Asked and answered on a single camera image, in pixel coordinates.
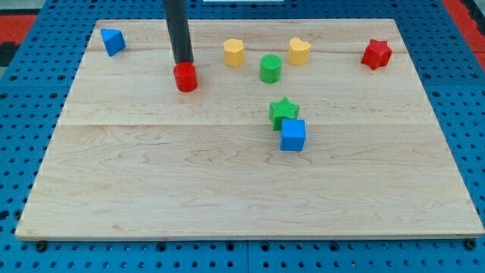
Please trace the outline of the black cylindrical robot arm rod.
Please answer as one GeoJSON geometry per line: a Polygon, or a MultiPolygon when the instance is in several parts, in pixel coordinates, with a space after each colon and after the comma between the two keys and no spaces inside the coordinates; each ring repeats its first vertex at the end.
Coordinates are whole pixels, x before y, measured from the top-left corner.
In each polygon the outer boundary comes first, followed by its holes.
{"type": "Polygon", "coordinates": [[[185,1],[162,0],[162,2],[175,63],[193,63],[192,43],[185,1]]]}

